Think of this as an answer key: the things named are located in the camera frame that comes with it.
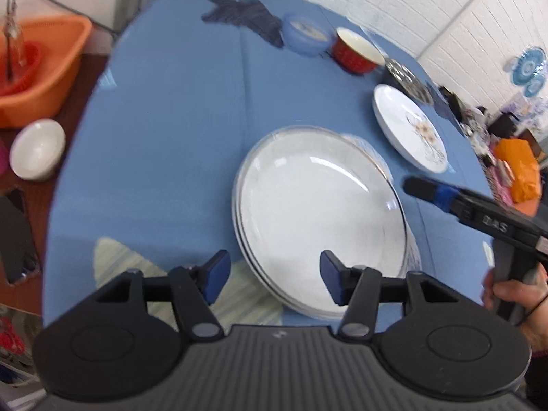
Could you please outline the blue patterned tablecloth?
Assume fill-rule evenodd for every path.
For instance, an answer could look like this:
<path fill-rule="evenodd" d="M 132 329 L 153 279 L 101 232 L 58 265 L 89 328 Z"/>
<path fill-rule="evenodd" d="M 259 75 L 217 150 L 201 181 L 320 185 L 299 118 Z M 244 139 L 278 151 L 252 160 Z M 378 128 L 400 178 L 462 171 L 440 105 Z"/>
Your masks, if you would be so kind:
<path fill-rule="evenodd" d="M 47 234 L 43 320 L 95 290 L 93 253 L 112 238 L 169 269 L 237 258 L 231 190 L 268 133 L 314 125 L 367 140 L 396 181 L 415 173 L 372 111 L 381 72 L 276 48 L 244 27 L 206 23 L 209 0 L 152 0 L 125 30 L 58 179 Z"/>

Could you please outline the orange plastic basin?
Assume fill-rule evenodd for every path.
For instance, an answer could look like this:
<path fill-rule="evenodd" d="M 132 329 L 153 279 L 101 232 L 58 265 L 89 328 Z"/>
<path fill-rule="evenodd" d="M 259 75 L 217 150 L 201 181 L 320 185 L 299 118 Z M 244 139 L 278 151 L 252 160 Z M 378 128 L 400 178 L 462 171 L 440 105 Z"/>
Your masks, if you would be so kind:
<path fill-rule="evenodd" d="M 16 129 L 53 118 L 68 97 L 93 30 L 84 16 L 56 15 L 21 21 L 23 38 L 42 53 L 30 88 L 1 98 L 1 127 Z"/>

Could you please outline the white ceramic bowl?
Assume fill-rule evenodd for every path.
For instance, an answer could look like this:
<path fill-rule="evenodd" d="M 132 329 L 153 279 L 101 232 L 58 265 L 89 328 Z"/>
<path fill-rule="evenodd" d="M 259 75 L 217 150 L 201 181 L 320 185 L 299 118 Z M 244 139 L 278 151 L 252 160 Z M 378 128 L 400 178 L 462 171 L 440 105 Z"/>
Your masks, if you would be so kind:
<path fill-rule="evenodd" d="M 62 126 L 52 119 L 40 119 L 23 128 L 14 139 L 10 167 L 22 180 L 45 180 L 56 170 L 65 146 Z"/>

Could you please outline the blue plastic bowl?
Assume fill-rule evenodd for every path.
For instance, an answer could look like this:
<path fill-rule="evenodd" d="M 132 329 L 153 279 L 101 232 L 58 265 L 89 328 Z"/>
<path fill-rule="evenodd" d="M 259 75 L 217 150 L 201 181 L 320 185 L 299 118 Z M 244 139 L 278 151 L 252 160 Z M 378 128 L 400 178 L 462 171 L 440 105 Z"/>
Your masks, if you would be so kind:
<path fill-rule="evenodd" d="M 334 43 L 334 35 L 317 22 L 296 14 L 286 14 L 282 19 L 282 41 L 292 52 L 305 57 L 325 53 Z"/>

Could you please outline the white floral plate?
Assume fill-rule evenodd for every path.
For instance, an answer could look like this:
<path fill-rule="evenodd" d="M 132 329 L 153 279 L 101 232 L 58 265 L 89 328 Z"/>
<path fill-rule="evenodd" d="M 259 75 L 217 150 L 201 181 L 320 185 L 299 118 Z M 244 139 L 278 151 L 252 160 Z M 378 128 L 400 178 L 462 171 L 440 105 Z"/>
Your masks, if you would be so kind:
<path fill-rule="evenodd" d="M 377 85 L 372 108 L 386 139 L 406 161 L 432 174 L 447 171 L 448 155 L 440 135 L 410 98 L 393 86 Z"/>

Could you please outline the orange plastic bag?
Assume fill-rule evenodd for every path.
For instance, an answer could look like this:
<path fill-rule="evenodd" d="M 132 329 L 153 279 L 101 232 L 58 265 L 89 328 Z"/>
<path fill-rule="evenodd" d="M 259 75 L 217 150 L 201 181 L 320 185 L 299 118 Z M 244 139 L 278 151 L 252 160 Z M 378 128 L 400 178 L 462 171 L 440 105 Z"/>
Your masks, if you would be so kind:
<path fill-rule="evenodd" d="M 540 165 L 526 140 L 501 139 L 493 149 L 494 156 L 507 164 L 513 178 L 509 187 L 514 203 L 540 200 L 543 188 L 540 180 Z"/>

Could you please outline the glass bottle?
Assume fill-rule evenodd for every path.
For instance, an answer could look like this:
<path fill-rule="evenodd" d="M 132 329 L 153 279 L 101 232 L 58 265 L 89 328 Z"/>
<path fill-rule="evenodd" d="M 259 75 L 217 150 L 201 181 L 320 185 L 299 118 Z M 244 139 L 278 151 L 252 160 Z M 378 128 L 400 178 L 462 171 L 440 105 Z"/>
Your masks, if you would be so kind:
<path fill-rule="evenodd" d="M 7 0 L 3 33 L 7 44 L 5 77 L 10 84 L 15 80 L 15 73 L 27 65 L 23 33 L 17 21 L 17 7 L 17 0 Z"/>

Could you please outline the stainless steel bowl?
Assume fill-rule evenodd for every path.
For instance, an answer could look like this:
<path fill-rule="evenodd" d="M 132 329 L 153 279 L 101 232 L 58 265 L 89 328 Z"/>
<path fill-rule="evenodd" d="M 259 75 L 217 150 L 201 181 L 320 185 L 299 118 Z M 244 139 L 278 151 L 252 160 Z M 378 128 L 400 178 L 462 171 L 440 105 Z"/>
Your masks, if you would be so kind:
<path fill-rule="evenodd" d="M 426 85 L 397 60 L 385 59 L 382 83 L 398 89 L 414 102 L 427 106 L 434 104 Z"/>

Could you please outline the red ceramic bowl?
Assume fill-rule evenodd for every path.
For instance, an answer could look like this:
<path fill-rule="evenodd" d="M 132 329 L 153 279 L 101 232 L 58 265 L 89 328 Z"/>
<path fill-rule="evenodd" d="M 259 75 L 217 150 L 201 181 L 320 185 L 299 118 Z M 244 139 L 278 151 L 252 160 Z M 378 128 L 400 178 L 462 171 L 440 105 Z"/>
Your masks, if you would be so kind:
<path fill-rule="evenodd" d="M 385 65 L 385 56 L 362 35 L 344 27 L 335 30 L 334 60 L 347 72 L 364 75 Z"/>

